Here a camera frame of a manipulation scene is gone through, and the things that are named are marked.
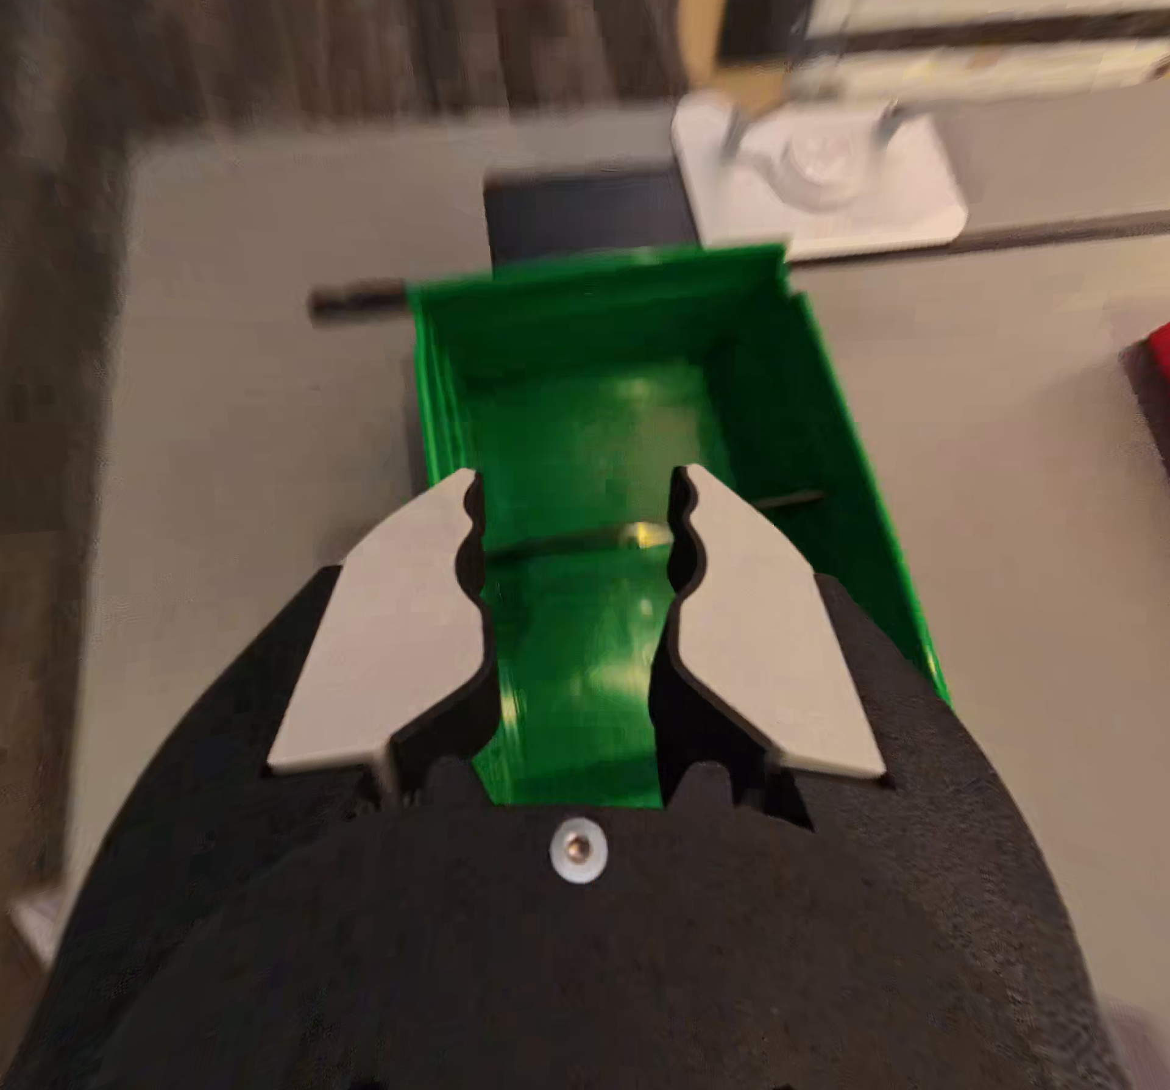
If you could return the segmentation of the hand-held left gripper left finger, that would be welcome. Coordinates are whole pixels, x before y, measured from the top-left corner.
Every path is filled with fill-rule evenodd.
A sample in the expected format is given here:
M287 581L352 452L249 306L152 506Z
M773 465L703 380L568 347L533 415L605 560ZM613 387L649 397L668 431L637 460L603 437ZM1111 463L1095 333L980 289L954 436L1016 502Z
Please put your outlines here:
M431 766L489 747L502 703L486 522L483 477L462 468L345 556L268 750L271 775L356 768L400 801Z

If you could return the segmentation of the black rod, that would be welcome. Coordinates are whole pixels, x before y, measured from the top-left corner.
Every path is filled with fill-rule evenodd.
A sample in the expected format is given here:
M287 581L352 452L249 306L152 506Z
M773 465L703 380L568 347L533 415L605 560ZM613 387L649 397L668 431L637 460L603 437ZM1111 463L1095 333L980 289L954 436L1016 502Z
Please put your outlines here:
M318 287L308 294L307 309L315 324L399 317L409 311L408 286L400 280L370 280L345 287Z

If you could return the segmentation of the dark box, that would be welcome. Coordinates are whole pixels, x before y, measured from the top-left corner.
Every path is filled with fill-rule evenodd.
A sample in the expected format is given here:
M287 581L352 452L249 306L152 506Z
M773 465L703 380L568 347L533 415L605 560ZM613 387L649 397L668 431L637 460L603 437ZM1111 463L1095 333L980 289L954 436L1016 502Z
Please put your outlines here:
M674 164L489 175L483 208L491 272L585 253L700 245Z

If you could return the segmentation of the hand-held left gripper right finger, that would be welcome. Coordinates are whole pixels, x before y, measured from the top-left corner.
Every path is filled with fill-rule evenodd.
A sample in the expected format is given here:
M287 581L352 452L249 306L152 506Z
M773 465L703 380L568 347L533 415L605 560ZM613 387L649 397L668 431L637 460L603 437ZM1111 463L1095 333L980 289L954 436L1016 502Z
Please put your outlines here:
M674 591L650 672L662 792L693 765L732 792L784 773L886 776L816 574L781 530L700 465L671 474Z

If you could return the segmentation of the white flat base plate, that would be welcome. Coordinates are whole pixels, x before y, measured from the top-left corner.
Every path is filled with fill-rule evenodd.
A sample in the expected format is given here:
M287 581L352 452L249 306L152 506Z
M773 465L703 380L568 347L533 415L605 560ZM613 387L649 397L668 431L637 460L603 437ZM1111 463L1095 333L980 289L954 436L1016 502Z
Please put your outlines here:
M785 104L753 120L684 98L674 149L700 245L781 245L791 264L941 247L969 209L930 114L897 104Z

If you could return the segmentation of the green plastic bin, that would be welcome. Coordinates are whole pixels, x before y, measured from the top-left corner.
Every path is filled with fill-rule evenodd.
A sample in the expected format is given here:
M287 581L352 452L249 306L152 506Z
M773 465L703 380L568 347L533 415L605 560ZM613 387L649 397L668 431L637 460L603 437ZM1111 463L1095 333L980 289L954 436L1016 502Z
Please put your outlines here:
M947 684L809 299L779 247L632 250L411 294L430 484L486 496L499 806L657 806L650 668L671 472L701 465Z

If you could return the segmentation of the red plastic bin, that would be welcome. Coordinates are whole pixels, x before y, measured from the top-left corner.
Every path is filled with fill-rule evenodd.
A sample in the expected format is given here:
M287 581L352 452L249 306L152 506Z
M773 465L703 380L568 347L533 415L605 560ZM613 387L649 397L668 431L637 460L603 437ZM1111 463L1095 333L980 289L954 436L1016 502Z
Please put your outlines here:
M1168 478L1168 324L1120 352L1120 368Z

